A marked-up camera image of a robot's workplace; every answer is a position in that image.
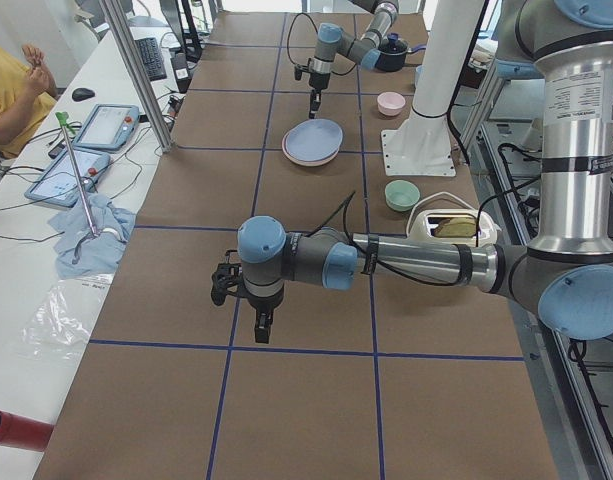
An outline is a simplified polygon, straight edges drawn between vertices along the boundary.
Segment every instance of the pink bowl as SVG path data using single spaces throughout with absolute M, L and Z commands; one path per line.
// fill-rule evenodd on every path
M 377 97 L 377 108 L 389 117 L 399 115 L 406 106 L 406 99 L 396 92 L 380 93 Z

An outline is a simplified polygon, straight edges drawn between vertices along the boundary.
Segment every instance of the clear plastic wrap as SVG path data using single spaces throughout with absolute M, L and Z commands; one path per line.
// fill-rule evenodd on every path
M 109 274 L 58 281 L 24 325 L 14 350 L 25 357 L 78 362 L 112 280 Z

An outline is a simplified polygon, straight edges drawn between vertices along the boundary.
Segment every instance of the red cylinder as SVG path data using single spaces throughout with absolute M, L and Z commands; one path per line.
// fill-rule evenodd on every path
M 0 410 L 0 445 L 43 452 L 53 425 Z

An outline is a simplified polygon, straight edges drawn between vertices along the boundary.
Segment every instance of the black mouse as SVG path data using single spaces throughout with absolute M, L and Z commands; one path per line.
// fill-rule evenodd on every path
M 86 100 L 87 98 L 92 98 L 95 96 L 95 92 L 93 92 L 90 88 L 76 88 L 73 90 L 73 100 L 76 102 L 81 102 L 82 100 Z

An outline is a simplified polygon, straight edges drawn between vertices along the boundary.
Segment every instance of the green bowl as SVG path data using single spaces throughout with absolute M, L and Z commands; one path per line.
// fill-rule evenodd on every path
M 410 210 L 419 201 L 419 189 L 406 180 L 393 180 L 384 190 L 386 204 L 396 212 Z

